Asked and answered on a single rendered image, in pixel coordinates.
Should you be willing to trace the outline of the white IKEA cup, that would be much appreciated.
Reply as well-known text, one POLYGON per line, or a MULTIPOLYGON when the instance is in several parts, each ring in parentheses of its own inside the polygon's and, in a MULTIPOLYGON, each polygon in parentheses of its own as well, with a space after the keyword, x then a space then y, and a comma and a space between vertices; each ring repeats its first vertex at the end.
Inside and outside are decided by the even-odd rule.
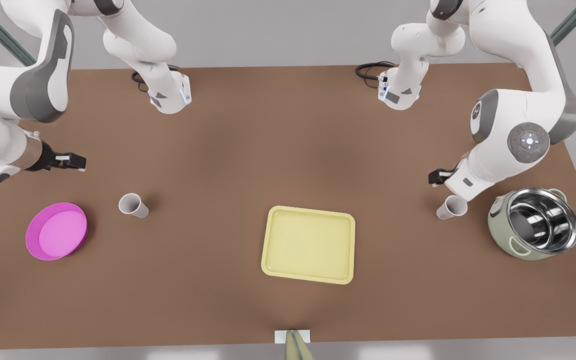
POLYGON ((442 221, 446 221, 466 214, 467 210, 467 201, 455 194, 451 194, 437 209, 436 216, 442 221))
POLYGON ((138 219, 144 219, 149 214, 149 208, 136 193, 124 194, 121 199, 119 199, 118 209, 122 214, 132 215, 138 219))

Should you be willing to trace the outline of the yellow rectangular tray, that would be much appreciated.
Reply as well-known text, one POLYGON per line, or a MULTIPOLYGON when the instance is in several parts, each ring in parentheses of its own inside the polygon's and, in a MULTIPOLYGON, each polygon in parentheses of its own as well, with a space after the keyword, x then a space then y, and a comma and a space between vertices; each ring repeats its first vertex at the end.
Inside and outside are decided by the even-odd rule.
POLYGON ((347 285, 354 278, 354 217, 277 205, 270 208, 261 269, 268 276, 347 285))

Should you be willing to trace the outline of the pink round plate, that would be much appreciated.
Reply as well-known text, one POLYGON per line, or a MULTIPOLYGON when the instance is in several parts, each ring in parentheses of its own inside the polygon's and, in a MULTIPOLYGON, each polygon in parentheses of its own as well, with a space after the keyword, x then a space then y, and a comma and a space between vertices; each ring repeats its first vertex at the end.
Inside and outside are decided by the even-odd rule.
POLYGON ((25 246, 30 255, 53 261, 75 252, 84 244, 89 222, 74 203, 54 203, 34 216, 27 226, 25 246))

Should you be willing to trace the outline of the green steel-lined pot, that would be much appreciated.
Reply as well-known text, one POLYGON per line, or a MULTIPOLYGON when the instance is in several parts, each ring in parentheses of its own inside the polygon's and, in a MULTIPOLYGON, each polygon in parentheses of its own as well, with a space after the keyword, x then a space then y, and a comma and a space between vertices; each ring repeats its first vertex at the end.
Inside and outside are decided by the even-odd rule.
POLYGON ((543 260, 576 245, 576 214, 556 188, 525 187, 498 196, 487 227, 499 248, 521 260, 543 260))

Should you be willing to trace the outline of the silver frame post with foot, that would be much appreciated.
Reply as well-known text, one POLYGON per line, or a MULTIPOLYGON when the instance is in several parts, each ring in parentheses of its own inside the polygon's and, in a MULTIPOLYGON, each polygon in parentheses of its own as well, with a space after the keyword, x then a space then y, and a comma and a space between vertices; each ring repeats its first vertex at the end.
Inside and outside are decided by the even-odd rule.
POLYGON ((309 329, 275 330, 274 343, 284 344, 284 360, 314 360, 308 347, 311 343, 309 329))

